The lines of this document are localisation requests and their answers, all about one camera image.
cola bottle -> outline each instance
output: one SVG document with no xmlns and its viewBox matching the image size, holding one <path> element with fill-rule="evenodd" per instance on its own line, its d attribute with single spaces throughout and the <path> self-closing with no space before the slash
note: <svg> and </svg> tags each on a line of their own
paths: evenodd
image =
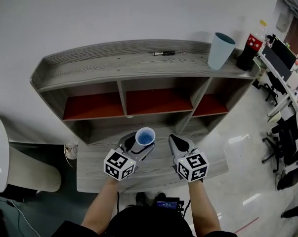
<svg viewBox="0 0 298 237">
<path fill-rule="evenodd" d="M 266 23 L 259 21 L 259 25 L 251 31 L 242 54 L 237 59 L 237 66 L 242 70 L 249 70 L 254 63 L 253 58 L 261 48 L 265 39 Z"/>
</svg>

person's left arm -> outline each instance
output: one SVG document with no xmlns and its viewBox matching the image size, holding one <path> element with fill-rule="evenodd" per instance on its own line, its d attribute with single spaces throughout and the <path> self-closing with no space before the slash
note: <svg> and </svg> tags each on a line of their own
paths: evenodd
<svg viewBox="0 0 298 237">
<path fill-rule="evenodd" d="M 116 179 L 107 178 L 103 189 L 89 206 L 81 226 L 89 228 L 99 235 L 106 231 L 117 203 L 118 184 L 119 181 Z"/>
</svg>

red bottle label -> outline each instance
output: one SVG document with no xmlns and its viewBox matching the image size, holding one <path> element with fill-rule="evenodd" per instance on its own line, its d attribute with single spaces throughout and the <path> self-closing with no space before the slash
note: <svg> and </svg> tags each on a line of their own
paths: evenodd
<svg viewBox="0 0 298 237">
<path fill-rule="evenodd" d="M 262 41 L 258 40 L 252 34 L 250 34 L 246 45 L 248 45 L 250 48 L 252 48 L 256 52 L 258 52 L 259 49 L 261 48 L 262 44 L 263 44 Z"/>
</svg>

white wall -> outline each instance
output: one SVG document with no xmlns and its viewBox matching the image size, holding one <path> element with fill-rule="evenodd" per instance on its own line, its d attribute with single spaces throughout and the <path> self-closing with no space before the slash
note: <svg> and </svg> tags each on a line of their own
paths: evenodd
<svg viewBox="0 0 298 237">
<path fill-rule="evenodd" d="M 281 13 L 284 14 L 289 19 L 289 22 L 290 22 L 288 25 L 288 28 L 283 33 L 276 28 L 276 23 Z M 275 34 L 281 41 L 283 41 L 291 26 L 293 18 L 294 18 L 294 15 L 291 13 L 288 6 L 282 0 L 277 0 L 273 15 L 270 19 L 269 24 L 266 27 L 266 33 L 270 35 Z"/>
<path fill-rule="evenodd" d="M 0 0 L 0 115 L 15 141 L 76 142 L 29 83 L 43 56 L 134 39 L 211 42 L 230 35 L 243 48 L 276 0 Z"/>
</svg>

cup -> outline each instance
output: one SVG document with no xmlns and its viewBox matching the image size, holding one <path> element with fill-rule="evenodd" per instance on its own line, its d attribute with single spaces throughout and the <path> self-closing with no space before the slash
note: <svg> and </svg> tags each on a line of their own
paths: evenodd
<svg viewBox="0 0 298 237">
<path fill-rule="evenodd" d="M 148 146 L 155 140 L 155 132 L 149 127 L 143 127 L 135 134 L 135 141 L 141 146 Z"/>
<path fill-rule="evenodd" d="M 209 67 L 215 70 L 221 69 L 222 65 L 232 53 L 235 45 L 236 42 L 226 34 L 215 33 L 208 56 Z"/>
</svg>

